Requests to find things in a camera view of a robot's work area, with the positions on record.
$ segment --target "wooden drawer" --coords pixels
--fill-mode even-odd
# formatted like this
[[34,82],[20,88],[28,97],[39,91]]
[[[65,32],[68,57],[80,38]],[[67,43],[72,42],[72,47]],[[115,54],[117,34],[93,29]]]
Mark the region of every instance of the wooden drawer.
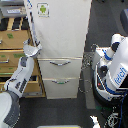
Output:
[[[18,62],[19,62],[19,58],[25,56],[25,54],[23,53],[23,50],[0,50],[0,68],[2,69],[3,67],[3,72],[10,72],[10,71],[14,71],[14,70],[8,70],[8,68],[11,67],[17,67],[18,66]],[[35,63],[34,65],[34,71],[33,71],[33,75],[38,75],[38,70],[37,70],[37,65]]]
[[[0,82],[0,92],[5,91],[4,90],[4,84],[5,82]],[[30,93],[30,92],[40,92],[41,88],[39,86],[39,77],[37,76],[36,81],[29,81],[26,89],[25,89],[25,93]]]
[[[0,67],[0,77],[12,76],[12,74],[17,70],[17,67]],[[34,65],[32,76],[39,75],[36,64]]]
[[0,67],[17,66],[22,56],[25,56],[23,50],[0,50]]
[[47,99],[77,98],[79,79],[43,80]]
[[27,30],[19,31],[0,31],[0,49],[19,49],[23,48],[23,42],[27,40],[28,32]]
[[80,77],[82,58],[80,59],[38,59],[42,78],[70,78]]

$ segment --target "freezer drawer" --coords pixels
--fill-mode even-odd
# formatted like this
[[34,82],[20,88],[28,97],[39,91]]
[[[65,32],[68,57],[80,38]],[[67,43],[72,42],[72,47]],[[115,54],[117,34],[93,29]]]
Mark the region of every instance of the freezer drawer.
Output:
[[[26,12],[32,30],[27,1]],[[83,55],[91,0],[31,0],[32,14],[38,40],[43,49],[38,58],[81,57]],[[40,15],[49,9],[49,17]]]
[[43,80],[47,99],[77,98],[79,79]]
[[42,78],[80,77],[82,58],[38,60]]

